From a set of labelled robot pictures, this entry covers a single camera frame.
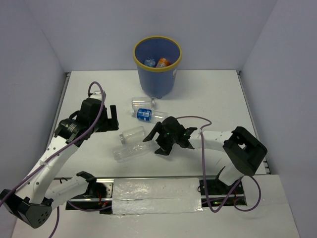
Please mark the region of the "short clear wide bottle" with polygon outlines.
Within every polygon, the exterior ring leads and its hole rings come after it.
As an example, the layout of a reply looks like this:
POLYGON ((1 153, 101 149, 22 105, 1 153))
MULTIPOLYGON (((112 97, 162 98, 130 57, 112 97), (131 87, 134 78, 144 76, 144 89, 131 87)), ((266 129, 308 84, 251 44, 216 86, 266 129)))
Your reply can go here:
POLYGON ((123 145, 142 141, 144 137, 145 130, 143 126, 125 130, 119 135, 120 141, 123 145))

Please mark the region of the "clear crushed bottle white cap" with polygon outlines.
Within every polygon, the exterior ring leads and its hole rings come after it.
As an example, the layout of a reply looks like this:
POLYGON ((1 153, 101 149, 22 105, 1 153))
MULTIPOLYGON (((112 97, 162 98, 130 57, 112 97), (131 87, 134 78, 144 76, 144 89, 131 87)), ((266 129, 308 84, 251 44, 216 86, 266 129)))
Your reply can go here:
POLYGON ((118 163, 123 163, 147 153, 153 153, 156 149, 157 144, 153 141, 135 142, 114 148, 112 154, 118 163))

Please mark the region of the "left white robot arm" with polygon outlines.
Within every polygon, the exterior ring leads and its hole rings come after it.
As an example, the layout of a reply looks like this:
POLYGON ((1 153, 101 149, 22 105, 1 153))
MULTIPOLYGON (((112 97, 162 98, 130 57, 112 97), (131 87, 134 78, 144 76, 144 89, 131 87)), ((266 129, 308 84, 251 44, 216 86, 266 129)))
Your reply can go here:
POLYGON ((68 200, 83 195, 87 198, 106 194, 106 187, 92 174, 81 171, 62 184, 50 187, 66 161, 94 132, 118 130, 116 106, 107 117, 104 92, 89 93, 80 110, 61 120, 45 153, 16 189, 4 189, 0 201, 7 211, 36 229, 42 226, 52 211, 68 200))

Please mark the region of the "orange label long bottle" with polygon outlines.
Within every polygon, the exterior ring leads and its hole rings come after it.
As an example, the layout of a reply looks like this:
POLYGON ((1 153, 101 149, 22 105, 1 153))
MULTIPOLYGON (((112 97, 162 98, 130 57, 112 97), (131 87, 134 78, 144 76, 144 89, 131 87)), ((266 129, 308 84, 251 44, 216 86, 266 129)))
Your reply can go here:
POLYGON ((170 66, 170 62, 166 58, 160 58, 156 64, 156 68, 163 68, 170 66))

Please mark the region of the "colourful label bottle blue cap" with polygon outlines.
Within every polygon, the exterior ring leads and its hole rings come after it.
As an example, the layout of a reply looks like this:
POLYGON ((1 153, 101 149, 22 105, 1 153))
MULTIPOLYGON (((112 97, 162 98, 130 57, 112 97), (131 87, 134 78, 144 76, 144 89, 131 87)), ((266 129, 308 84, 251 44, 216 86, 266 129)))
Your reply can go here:
POLYGON ((153 58, 147 58, 144 60, 144 65, 147 67, 155 67, 156 66, 156 62, 153 58))

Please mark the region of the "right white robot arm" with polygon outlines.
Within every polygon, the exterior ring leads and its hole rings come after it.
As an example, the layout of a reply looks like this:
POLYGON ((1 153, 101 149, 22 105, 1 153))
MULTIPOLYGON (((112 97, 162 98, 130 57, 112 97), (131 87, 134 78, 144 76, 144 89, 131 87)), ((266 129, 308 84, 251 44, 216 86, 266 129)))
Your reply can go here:
POLYGON ((224 152, 230 159, 217 175, 216 190, 226 194, 243 176, 255 175, 267 154, 267 148, 242 126, 230 131, 210 131, 196 127, 185 128, 177 118, 167 117, 157 122, 143 142, 151 141, 158 134, 159 149, 155 154, 168 156, 177 144, 186 149, 205 149, 224 152))

